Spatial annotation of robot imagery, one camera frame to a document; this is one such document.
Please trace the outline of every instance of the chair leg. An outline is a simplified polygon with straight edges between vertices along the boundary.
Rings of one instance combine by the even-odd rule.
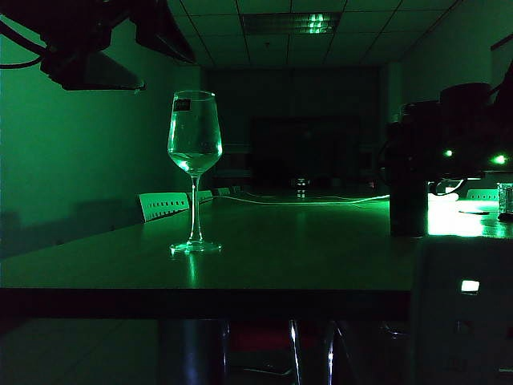
[[[324,354],[325,357],[325,385],[334,385],[335,374],[333,373],[334,344],[336,341],[337,328],[334,322],[328,322],[325,327]]]
[[[289,337],[293,353],[294,378],[296,385],[302,385],[301,344],[299,342],[299,329],[295,319],[289,320]]]

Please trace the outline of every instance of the floor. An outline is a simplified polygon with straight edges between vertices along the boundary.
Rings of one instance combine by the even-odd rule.
[[[156,321],[31,319],[7,329],[0,327],[2,385],[157,385]],[[321,350],[304,352],[305,385],[321,383],[321,357]],[[239,353],[229,362],[286,367],[289,352]],[[240,371],[228,377],[228,385],[257,384],[292,385],[293,378]]]

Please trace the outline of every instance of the ceiling light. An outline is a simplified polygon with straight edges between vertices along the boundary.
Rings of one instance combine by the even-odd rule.
[[[340,12],[316,14],[242,14],[246,34],[333,34]]]

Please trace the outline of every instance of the wall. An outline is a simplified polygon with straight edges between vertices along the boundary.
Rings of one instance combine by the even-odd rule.
[[[385,126],[397,117],[402,104],[402,65],[389,62],[379,69],[379,103],[381,140],[385,141]]]
[[[359,115],[362,140],[378,138],[378,70],[207,71],[225,144],[249,145],[252,117]]]
[[[137,45],[134,33],[122,23],[106,52],[146,80],[137,95],[64,91],[38,66],[2,71],[3,256],[131,225],[138,193],[189,189],[166,143],[173,91],[197,88],[200,70]],[[2,39],[3,63],[31,56]]]
[[[491,81],[490,46],[513,30],[513,2],[461,2],[402,60],[402,98],[438,99],[446,87]]]

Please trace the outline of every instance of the ceiling tile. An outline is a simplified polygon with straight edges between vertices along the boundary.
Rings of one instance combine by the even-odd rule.
[[[289,66],[290,67],[304,67],[312,66],[318,67],[322,65],[322,60],[326,55],[326,51],[290,51],[289,52]]]
[[[379,35],[364,61],[368,63],[379,59],[387,62],[399,60],[421,35],[422,32],[384,32]]]
[[[197,36],[188,36],[186,39],[194,52],[196,62],[202,67],[210,67],[212,65],[212,60],[210,59],[208,52],[205,50],[200,38]]]
[[[432,26],[442,14],[442,10],[404,10],[396,12],[384,31],[426,30]]]
[[[192,51],[194,52],[194,55],[196,56],[196,60],[200,56],[208,56],[207,51],[205,50],[205,45],[201,42],[201,39],[197,36],[188,36],[187,41],[189,45],[192,48]]]
[[[191,21],[189,20],[188,16],[178,16],[175,18],[176,24],[178,25],[178,28],[180,28],[180,31],[182,32],[183,36],[197,36],[196,30],[194,29],[194,26],[192,25]]]
[[[341,12],[343,7],[344,0],[292,0],[292,12]]]
[[[189,14],[237,14],[235,0],[182,0]]]
[[[187,15],[184,8],[182,7],[182,4],[180,3],[180,0],[168,0],[168,5],[171,13],[173,14],[173,17]]]
[[[363,55],[377,36],[376,32],[336,34],[331,43],[330,51],[332,53],[354,52],[356,55]]]
[[[237,15],[192,16],[192,21],[202,36],[242,34],[240,19]]]
[[[246,35],[248,49],[253,51],[287,51],[287,34],[248,34]]]
[[[399,10],[446,10],[454,0],[403,0]]]
[[[327,50],[332,34],[291,34],[289,49],[292,51]]]
[[[275,14],[290,11],[290,0],[238,0],[242,14]]]
[[[247,67],[248,55],[245,51],[218,52],[213,55],[217,67]]]
[[[361,58],[361,55],[355,55],[353,52],[329,52],[325,64],[328,66],[357,66]]]
[[[251,64],[257,67],[283,67],[285,51],[250,51]]]
[[[337,33],[379,32],[393,12],[344,12]]]
[[[232,36],[203,36],[207,49],[212,52],[246,52],[244,36],[236,34]]]
[[[398,4],[399,0],[348,0],[345,10],[395,10]]]

